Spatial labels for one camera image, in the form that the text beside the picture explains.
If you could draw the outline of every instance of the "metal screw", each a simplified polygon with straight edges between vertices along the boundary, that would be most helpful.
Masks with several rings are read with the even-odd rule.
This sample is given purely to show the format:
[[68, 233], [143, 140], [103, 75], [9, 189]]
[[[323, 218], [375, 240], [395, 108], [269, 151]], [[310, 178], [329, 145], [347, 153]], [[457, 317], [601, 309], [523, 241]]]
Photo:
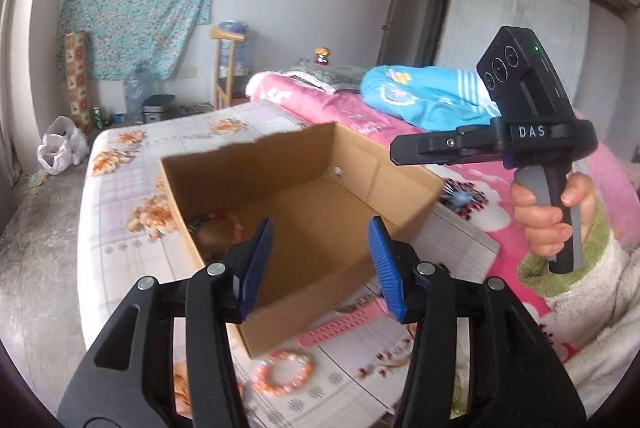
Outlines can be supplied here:
[[153, 286], [154, 279], [151, 276], [143, 276], [140, 280], [138, 280], [138, 289], [140, 289], [141, 291], [151, 289]]
[[492, 276], [487, 280], [486, 284], [489, 286], [489, 289], [494, 291], [501, 291], [504, 289], [504, 280], [502, 278], [498, 278], [497, 276]]
[[423, 276], [430, 276], [436, 272], [436, 267], [431, 262], [420, 262], [415, 270]]
[[220, 264], [220, 262], [216, 264], [211, 264], [207, 267], [207, 274], [209, 276], [220, 276], [226, 271], [226, 266], [224, 264]]

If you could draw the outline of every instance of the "wall switch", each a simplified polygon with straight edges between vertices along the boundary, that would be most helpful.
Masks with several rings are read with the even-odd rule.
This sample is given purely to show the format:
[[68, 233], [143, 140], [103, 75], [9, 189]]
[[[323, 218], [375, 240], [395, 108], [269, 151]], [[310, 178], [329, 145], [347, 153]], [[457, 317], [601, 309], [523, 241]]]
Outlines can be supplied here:
[[198, 77], [198, 68], [197, 67], [181, 67], [175, 73], [175, 78], [177, 80], [188, 80], [190, 78]]

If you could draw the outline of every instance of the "plastic water bottle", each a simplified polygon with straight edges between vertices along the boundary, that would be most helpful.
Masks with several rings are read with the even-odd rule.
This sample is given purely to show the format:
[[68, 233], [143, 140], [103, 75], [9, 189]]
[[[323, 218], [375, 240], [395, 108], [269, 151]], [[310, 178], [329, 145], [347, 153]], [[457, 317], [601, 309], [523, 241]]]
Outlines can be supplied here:
[[124, 82], [124, 103], [127, 119], [140, 124], [145, 122], [142, 105], [156, 93], [156, 78], [144, 66], [137, 66]]
[[[238, 34], [247, 34], [249, 30], [249, 24], [238, 20], [228, 20], [220, 23], [218, 26], [225, 31], [231, 31]], [[231, 51], [231, 42], [229, 40], [222, 40], [222, 47], [220, 49], [220, 69], [222, 70], [222, 76], [225, 76], [226, 70], [229, 66], [229, 53]], [[236, 64], [236, 76], [243, 75], [244, 70], [248, 69], [246, 62], [246, 42], [236, 44], [236, 54], [234, 63]]]

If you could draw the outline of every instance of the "white plastic bag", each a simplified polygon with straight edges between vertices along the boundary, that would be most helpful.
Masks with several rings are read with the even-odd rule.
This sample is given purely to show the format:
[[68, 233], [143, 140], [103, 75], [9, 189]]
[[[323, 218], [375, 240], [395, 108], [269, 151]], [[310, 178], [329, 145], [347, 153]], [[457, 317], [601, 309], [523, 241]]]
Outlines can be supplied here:
[[80, 164], [88, 153], [85, 135], [71, 119], [59, 116], [42, 136], [38, 162], [49, 175], [58, 175], [72, 164]]

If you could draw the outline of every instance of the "cardboard box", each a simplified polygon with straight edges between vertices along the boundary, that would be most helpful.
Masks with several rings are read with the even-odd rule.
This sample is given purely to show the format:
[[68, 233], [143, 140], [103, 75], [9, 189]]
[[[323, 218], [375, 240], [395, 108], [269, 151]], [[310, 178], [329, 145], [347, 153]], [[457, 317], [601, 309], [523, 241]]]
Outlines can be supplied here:
[[395, 238], [412, 239], [442, 187], [423, 167], [396, 167], [387, 148], [334, 123], [167, 157], [162, 173], [182, 241], [199, 267], [204, 262], [186, 227], [193, 217], [229, 210], [244, 240], [262, 217], [273, 221], [257, 307], [231, 327], [252, 358], [311, 326], [373, 277], [373, 216], [384, 217]]

